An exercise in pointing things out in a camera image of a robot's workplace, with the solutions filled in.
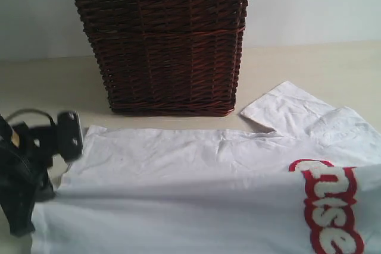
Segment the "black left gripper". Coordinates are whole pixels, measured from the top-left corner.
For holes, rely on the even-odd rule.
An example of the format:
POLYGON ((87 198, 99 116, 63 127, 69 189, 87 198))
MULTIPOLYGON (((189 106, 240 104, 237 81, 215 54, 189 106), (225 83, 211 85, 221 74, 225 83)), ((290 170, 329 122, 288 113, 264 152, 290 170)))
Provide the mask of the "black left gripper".
POLYGON ((58 154, 57 125, 29 127, 1 122, 1 206, 7 206, 11 235, 35 231, 32 212, 36 202, 55 197, 48 175, 58 154))

